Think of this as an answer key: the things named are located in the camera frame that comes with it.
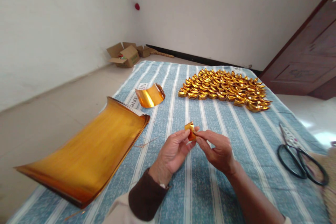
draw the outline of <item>pile of gold paper ingots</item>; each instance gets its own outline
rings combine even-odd
[[[265,86],[258,82],[258,78],[249,79],[242,74],[236,74],[221,70],[215,72],[206,68],[198,75],[194,74],[186,79],[183,87],[178,92],[179,97],[205,100],[218,99],[233,102],[235,106],[245,105],[252,112],[260,112],[269,109],[272,101],[265,100]]]

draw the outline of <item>scissors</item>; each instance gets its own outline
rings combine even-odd
[[[300,145],[299,141],[295,138],[295,136],[285,127],[280,124],[282,136],[285,140],[285,144],[282,144],[278,147],[278,158],[281,164],[294,176],[300,179],[307,179],[309,178],[315,184],[320,186],[326,186],[329,183],[329,176],[322,165],[317,162],[312,156],[310,156],[305,150],[303,150],[302,146]],[[290,169],[284,162],[281,157],[281,150],[285,149],[289,155],[291,156],[292,160],[294,161],[296,167],[300,170],[301,174],[296,173],[292,169]],[[309,168],[307,167],[303,156],[306,156],[307,159],[311,160],[316,166],[320,169],[321,173],[323,174],[323,181],[317,181],[313,174],[310,172]]]

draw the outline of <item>hand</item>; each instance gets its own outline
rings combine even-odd
[[[167,186],[172,175],[180,168],[188,153],[196,145],[195,141],[189,143],[189,133],[189,129],[181,130],[167,138],[156,161],[148,171],[156,183]]]
[[[215,148],[211,149],[208,140]],[[230,139],[210,130],[197,133],[196,141],[204,151],[208,161],[226,176],[234,175],[237,161],[233,157]]]

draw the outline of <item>table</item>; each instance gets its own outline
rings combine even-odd
[[[112,202],[128,192],[147,167],[155,161],[166,138],[194,121],[202,130],[210,129],[231,139],[235,158],[266,197],[291,218],[293,223],[329,223],[325,205],[310,180],[291,175],[280,164],[276,150],[282,143],[279,123],[288,127],[307,151],[325,154],[316,139],[295,115],[269,90],[271,108],[252,113],[245,107],[219,100],[189,100],[177,96],[186,78],[203,67],[166,62],[143,61],[134,70],[114,98],[133,104],[151,116],[149,124],[136,141],[104,191],[83,214],[67,223],[101,223]],[[248,69],[232,66],[208,66],[241,73],[249,78]],[[142,108],[134,88],[161,84],[166,98],[154,108]],[[197,145],[173,176],[155,220],[159,223],[244,223],[237,198],[226,177],[217,171]],[[64,223],[79,209],[43,186],[38,186],[9,223]]]

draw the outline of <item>white wall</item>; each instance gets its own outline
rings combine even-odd
[[[0,0],[0,111],[91,72],[136,38],[131,0]]]
[[[134,0],[142,43],[263,70],[321,0]]]

